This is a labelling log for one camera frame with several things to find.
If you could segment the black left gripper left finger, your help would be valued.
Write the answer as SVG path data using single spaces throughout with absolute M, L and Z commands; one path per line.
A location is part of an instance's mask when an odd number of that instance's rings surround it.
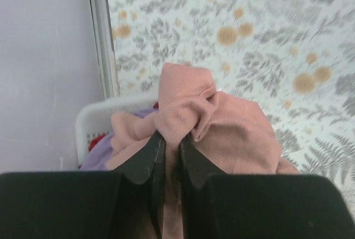
M 165 140 L 154 134 L 117 167 L 118 197 L 110 238 L 162 238 L 165 198 Z

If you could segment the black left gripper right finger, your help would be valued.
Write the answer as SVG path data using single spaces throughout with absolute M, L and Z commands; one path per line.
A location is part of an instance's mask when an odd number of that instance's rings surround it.
M 217 238 L 209 177 L 222 173 L 186 136 L 179 145 L 185 238 Z

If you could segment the pink t-shirt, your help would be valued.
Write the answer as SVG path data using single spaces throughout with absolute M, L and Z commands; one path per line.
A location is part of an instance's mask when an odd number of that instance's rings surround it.
M 159 82 L 159 110 L 144 118 L 124 112 L 111 117 L 115 169 L 158 131 L 166 142 L 163 238 L 182 238 L 178 147 L 191 134 L 195 147 L 229 174 L 296 174 L 259 105 L 218 91 L 208 69 L 167 63 Z

